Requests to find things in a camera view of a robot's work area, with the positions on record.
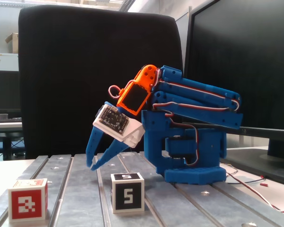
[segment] metal slotted surface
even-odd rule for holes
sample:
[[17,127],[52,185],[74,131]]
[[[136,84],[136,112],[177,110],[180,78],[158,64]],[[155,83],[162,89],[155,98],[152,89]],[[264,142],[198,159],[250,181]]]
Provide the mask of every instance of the metal slotted surface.
[[[35,178],[48,178],[52,182],[48,184],[46,220],[13,224],[6,220],[0,226],[284,227],[284,214],[225,182],[213,186],[166,183],[143,152],[121,153],[94,172],[86,167],[85,154],[76,155],[73,161],[70,155],[52,156],[41,168],[39,174],[37,168],[36,174],[23,173],[21,177],[28,179],[38,174]],[[110,175],[127,172],[140,172],[144,177],[147,206],[145,212],[113,214]]]
[[63,183],[67,171],[70,167],[71,155],[53,155],[42,168],[40,173],[36,176],[36,179],[47,178],[48,183],[48,205],[47,214],[45,220],[40,221],[25,221],[18,223],[9,223],[7,219],[3,223],[3,227],[47,227],[51,219],[53,218],[53,213],[59,205],[59,194],[63,188]]
[[86,167],[86,155],[75,155],[57,227],[103,227],[96,171]]
[[175,187],[164,181],[137,153],[121,153],[122,161],[130,172],[139,172],[145,180],[145,197],[169,227],[214,227],[213,222],[191,204]]
[[152,215],[148,206],[145,204],[144,212],[132,212],[132,213],[118,213],[113,214],[112,205],[110,202],[111,196],[111,174],[115,173],[127,173],[124,166],[120,162],[118,157],[112,158],[109,162],[100,167],[103,187],[106,196],[106,205],[109,214],[109,221],[111,227],[157,227],[159,226],[155,217]]
[[[39,156],[32,164],[29,165],[29,167],[26,168],[26,170],[23,171],[17,180],[34,179],[35,175],[42,169],[47,160],[48,156]],[[0,196],[0,220],[4,220],[4,218],[7,217],[8,206],[8,190],[5,190],[5,192]]]
[[216,182],[213,187],[236,202],[240,203],[242,206],[247,207],[249,210],[257,213],[264,220],[274,223],[275,226],[284,227],[284,214],[281,212],[276,212],[271,207],[266,204],[255,200],[250,195],[240,191],[239,189],[232,187],[225,182]]
[[193,204],[199,205],[222,226],[233,227],[241,226],[243,223],[255,223],[260,227],[273,227],[209,185],[176,184],[176,187],[186,193]]

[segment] computer monitor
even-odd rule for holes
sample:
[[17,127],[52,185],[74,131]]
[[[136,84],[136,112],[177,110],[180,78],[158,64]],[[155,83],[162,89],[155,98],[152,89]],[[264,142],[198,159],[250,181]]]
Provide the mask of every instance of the computer monitor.
[[184,76],[241,95],[242,127],[224,130],[270,139],[268,151],[229,150],[222,162],[284,183],[284,0],[211,0],[194,9]]
[[0,71],[0,113],[20,112],[18,71]]

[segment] monitor stand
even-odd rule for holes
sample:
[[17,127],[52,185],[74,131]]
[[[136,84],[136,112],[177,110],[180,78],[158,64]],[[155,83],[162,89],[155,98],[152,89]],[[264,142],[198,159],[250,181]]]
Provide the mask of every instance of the monitor stand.
[[284,141],[269,140],[268,151],[242,148],[227,151],[221,162],[284,184]]

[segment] circuit board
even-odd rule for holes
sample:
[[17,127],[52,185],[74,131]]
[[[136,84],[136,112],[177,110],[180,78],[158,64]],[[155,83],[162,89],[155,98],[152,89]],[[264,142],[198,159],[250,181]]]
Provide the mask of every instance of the circuit board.
[[128,117],[120,113],[116,107],[107,106],[99,118],[99,122],[122,135],[128,123]]

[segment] white cube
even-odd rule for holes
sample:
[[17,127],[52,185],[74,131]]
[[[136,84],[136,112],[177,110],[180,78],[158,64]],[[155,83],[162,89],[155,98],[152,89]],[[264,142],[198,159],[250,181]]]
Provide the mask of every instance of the white cube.
[[140,173],[111,174],[113,213],[144,211],[144,179]]
[[47,179],[17,180],[8,192],[9,222],[45,219]]

